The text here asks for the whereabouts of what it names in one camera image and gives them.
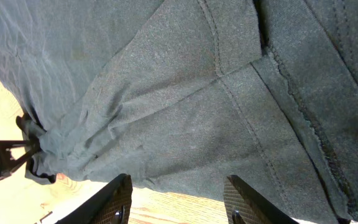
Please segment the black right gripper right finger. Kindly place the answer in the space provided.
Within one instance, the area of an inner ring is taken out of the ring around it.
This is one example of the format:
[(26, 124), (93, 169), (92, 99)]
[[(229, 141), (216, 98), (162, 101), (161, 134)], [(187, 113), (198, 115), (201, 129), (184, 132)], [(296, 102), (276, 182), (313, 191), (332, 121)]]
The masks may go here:
[(237, 175), (226, 177), (223, 196), (230, 224), (298, 224)]

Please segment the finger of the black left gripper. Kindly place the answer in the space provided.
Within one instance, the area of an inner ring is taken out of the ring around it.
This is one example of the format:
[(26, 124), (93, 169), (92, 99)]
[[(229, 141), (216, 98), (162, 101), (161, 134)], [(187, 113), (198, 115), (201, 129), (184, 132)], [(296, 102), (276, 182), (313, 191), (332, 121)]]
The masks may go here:
[[(30, 149), (20, 158), (13, 158), (11, 150), (20, 147), (29, 147)], [(39, 151), (39, 141), (0, 141), (0, 174), (15, 172)]]

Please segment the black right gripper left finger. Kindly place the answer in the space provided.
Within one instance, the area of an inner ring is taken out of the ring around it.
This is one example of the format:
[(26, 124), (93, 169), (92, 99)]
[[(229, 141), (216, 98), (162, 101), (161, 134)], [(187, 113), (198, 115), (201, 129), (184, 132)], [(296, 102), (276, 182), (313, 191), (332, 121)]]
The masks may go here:
[(132, 191), (131, 176), (119, 174), (56, 224), (128, 224)]

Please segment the dark green t-shirt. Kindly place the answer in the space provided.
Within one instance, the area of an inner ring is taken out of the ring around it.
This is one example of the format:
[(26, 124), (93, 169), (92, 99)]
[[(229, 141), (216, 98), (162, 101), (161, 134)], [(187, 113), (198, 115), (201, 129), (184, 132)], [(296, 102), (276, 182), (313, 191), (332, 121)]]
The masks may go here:
[(59, 173), (358, 221), (358, 1), (0, 1), (0, 81)]

